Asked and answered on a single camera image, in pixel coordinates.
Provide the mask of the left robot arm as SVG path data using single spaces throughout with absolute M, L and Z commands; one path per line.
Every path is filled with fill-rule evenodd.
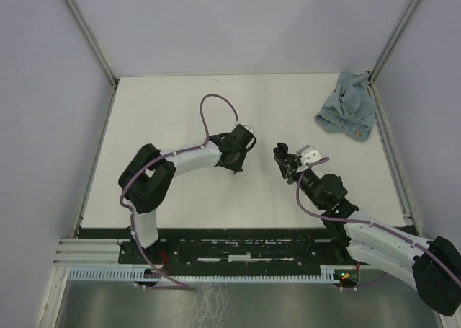
M 120 205 L 130 211 L 137 242 L 135 256 L 144 263 L 158 258 L 156 210 L 175 177 L 208 167 L 242 172 L 246 155 L 255 144 L 254 129 L 239 123 L 230 133 L 209 136 L 204 144 L 185 149 L 165 152 L 151 143 L 144 145 L 118 179 Z

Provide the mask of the black earbud charging case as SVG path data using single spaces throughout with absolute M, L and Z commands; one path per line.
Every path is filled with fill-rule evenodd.
M 273 149 L 275 157 L 285 159 L 288 155 L 288 145 L 283 142 L 277 143 L 277 146 Z

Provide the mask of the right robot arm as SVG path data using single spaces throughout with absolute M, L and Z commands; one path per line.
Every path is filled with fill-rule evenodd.
M 294 184 L 295 198 L 305 195 L 318 209 L 303 212 L 322 220 L 334 233 L 331 257 L 340 264 L 350 260 L 376 267 L 414 289 L 421 300 L 443 316 L 460 307 L 460 253 L 442 236 L 426 239 L 389 226 L 348 201 L 342 178 L 319 177 L 313 167 L 328 161 L 313 146 L 291 154 L 284 143 L 273 150 L 282 178 Z

